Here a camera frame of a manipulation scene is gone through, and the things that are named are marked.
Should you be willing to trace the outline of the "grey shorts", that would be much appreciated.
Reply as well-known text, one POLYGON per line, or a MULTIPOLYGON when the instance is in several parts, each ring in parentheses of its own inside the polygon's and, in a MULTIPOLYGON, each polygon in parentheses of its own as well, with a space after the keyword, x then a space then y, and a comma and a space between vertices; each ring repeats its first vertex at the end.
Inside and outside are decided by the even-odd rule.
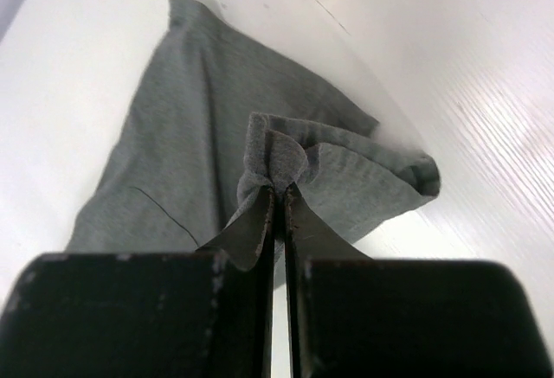
POLYGON ((189 252, 296 184, 356 242, 434 200, 435 160, 377 140, 378 122, 332 84, 236 31, 196 0, 169 0, 153 53, 73 253, 189 252))

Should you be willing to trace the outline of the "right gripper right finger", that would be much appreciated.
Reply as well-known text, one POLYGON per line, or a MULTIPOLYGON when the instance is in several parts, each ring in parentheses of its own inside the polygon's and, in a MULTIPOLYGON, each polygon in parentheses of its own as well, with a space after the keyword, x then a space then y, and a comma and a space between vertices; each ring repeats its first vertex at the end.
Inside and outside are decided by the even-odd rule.
POLYGON ((294 377, 550 377, 522 285, 483 260, 372 259, 284 196, 294 377))

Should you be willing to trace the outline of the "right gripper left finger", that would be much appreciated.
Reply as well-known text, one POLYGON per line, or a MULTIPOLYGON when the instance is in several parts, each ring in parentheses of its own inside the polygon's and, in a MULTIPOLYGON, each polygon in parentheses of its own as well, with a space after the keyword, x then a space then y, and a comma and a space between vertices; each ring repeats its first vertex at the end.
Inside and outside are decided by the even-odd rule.
POLYGON ((268 377, 275 195, 193 253, 45 253, 1 316, 4 377, 268 377))

